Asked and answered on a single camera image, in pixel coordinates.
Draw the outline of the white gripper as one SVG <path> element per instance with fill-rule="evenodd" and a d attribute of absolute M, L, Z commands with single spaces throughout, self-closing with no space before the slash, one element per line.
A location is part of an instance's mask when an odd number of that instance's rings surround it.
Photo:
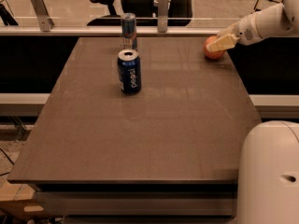
<path fill-rule="evenodd" d="M 257 13 L 252 13 L 239 22 L 220 30 L 217 35 L 213 35 L 208 39 L 206 49 L 209 52 L 218 52 L 233 48 L 237 42 L 248 46 L 262 41 L 256 21 Z"/>

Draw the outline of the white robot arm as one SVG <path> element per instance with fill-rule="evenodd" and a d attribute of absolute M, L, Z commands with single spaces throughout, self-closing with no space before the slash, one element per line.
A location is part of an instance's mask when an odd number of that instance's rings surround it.
<path fill-rule="evenodd" d="M 205 43 L 206 53 L 298 32 L 299 0 L 244 17 Z M 268 121 L 247 135 L 240 157 L 237 224 L 299 224 L 299 125 Z"/>

